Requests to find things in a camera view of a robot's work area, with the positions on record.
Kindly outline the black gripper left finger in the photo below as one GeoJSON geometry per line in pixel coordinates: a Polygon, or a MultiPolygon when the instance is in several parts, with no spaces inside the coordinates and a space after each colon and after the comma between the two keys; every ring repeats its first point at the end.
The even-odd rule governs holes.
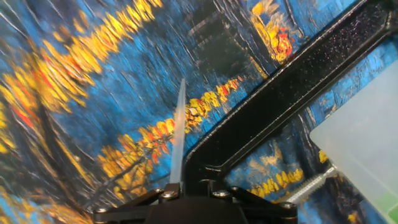
{"type": "Polygon", "coordinates": [[[97,208],[93,212],[93,223],[144,223],[156,205],[180,198],[180,183],[156,188],[118,207],[97,208]]]}

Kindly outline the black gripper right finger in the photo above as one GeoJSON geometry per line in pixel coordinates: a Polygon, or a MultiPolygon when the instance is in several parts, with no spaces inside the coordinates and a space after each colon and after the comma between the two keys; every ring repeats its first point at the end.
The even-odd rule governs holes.
{"type": "Polygon", "coordinates": [[[246,223],[298,222],[298,208],[291,202],[272,203],[241,187],[226,187],[215,180],[201,180],[198,191],[200,195],[233,205],[246,223]]]}

